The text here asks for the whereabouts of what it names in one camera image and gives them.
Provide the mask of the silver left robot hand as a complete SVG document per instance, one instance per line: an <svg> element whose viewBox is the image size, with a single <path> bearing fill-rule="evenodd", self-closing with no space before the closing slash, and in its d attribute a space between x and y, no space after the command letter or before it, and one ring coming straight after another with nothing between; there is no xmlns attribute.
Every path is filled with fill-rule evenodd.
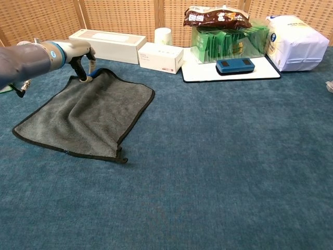
<svg viewBox="0 0 333 250"><path fill-rule="evenodd" d="M82 40L66 40L61 47L66 55L66 63L72 67L79 80L81 82L91 82L92 77L89 74L96 68L96 58L95 51L90 43ZM89 60L88 74L81 64L83 56L86 56Z"/></svg>

